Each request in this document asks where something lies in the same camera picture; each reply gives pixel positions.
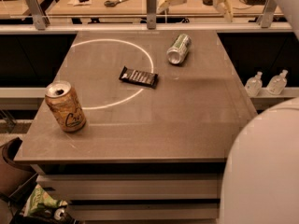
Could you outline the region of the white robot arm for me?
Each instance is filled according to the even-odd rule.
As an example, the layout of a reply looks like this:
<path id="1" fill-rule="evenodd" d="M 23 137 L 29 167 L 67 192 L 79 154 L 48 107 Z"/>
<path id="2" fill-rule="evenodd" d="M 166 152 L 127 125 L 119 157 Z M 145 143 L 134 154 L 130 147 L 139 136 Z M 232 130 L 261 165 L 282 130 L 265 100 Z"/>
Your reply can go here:
<path id="1" fill-rule="evenodd" d="M 299 98 L 252 119 L 229 152 L 217 224 L 299 224 Z"/>

